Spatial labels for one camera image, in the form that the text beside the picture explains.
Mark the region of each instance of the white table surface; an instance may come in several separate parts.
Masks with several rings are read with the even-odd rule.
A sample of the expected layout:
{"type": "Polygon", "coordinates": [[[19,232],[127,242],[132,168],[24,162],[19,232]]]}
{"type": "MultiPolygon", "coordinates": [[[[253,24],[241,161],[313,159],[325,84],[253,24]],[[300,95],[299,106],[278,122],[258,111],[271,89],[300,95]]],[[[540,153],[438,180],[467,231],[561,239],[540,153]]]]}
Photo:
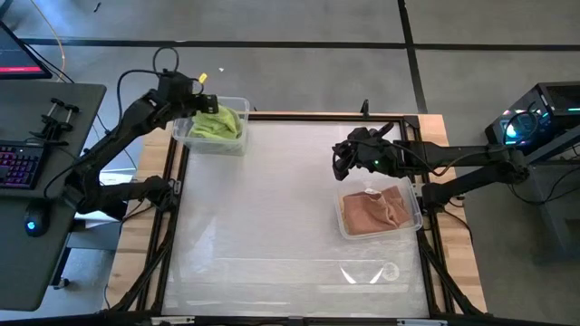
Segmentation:
{"type": "Polygon", "coordinates": [[[163,314],[428,317],[414,232],[339,232],[331,147],[382,123],[248,126],[244,157],[189,156],[163,314]]]}

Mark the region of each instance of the brown cloth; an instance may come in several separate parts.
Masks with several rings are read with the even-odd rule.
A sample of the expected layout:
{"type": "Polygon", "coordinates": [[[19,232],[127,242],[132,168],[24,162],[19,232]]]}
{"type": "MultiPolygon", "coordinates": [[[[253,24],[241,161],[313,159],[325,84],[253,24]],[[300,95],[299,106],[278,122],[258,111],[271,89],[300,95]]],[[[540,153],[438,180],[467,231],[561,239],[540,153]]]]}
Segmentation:
{"type": "Polygon", "coordinates": [[[398,229],[411,216],[397,187],[380,194],[359,192],[343,197],[343,221],[349,235],[367,235],[398,229]]]}

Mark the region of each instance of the green cloth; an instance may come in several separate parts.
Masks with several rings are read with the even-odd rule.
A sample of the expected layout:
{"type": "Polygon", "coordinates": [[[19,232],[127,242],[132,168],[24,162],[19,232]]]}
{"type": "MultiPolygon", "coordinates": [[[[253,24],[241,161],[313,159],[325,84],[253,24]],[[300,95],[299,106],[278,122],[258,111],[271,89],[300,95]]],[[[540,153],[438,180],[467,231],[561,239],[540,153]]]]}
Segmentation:
{"type": "Polygon", "coordinates": [[[198,113],[193,118],[190,137],[206,139],[237,139],[242,134],[242,123],[237,113],[219,104],[217,114],[198,113]]]}

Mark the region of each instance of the wooden table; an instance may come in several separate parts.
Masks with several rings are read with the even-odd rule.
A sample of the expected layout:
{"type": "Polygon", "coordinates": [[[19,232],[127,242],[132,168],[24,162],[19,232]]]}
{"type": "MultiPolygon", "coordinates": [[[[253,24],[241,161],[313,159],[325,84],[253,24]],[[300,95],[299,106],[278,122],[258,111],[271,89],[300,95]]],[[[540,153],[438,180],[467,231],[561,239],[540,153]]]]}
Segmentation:
{"type": "MultiPolygon", "coordinates": [[[[267,112],[266,114],[293,114],[293,112],[267,112]]],[[[448,146],[447,133],[443,123],[443,117],[434,114],[418,115],[420,121],[420,133],[424,141],[432,141],[440,146],[448,146]]],[[[165,158],[168,152],[169,141],[171,138],[171,125],[167,130],[156,129],[144,137],[143,151],[139,169],[137,170],[137,179],[144,180],[154,175],[162,175],[165,166],[165,158]]],[[[175,159],[173,161],[172,177],[177,176],[181,145],[176,148],[175,159]]],[[[454,169],[450,169],[443,177],[434,177],[431,175],[433,182],[446,182],[455,178],[454,169]]],[[[136,203],[130,203],[131,210],[136,203]]],[[[462,208],[447,205],[446,209],[452,214],[465,220],[465,213],[462,208]]],[[[143,265],[150,241],[151,228],[153,224],[154,210],[135,216],[123,225],[119,246],[111,269],[107,298],[111,305],[118,302],[122,295],[126,293],[139,276],[143,265]]],[[[164,216],[163,227],[159,233],[159,242],[165,234],[165,226],[169,214],[164,216]]],[[[479,272],[473,254],[473,248],[469,239],[469,232],[463,224],[447,214],[438,214],[441,240],[443,251],[449,274],[453,277],[459,288],[466,294],[471,302],[480,310],[486,310],[486,304],[479,282],[479,272]]],[[[157,288],[158,271],[151,277],[150,293],[148,295],[147,307],[150,306],[157,288]]],[[[436,301],[441,309],[444,309],[443,295],[440,286],[439,277],[432,269],[433,284],[435,287],[436,301]]]]}

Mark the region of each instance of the computer mouse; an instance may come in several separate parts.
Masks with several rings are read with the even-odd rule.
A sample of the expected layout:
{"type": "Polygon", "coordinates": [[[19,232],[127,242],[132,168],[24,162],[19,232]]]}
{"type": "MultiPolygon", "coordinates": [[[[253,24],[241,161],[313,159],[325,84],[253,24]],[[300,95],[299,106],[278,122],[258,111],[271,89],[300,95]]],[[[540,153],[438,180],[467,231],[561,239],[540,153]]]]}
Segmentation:
{"type": "Polygon", "coordinates": [[[50,226],[51,203],[43,199],[34,199],[24,213],[24,230],[29,236],[41,236],[50,226]]]}

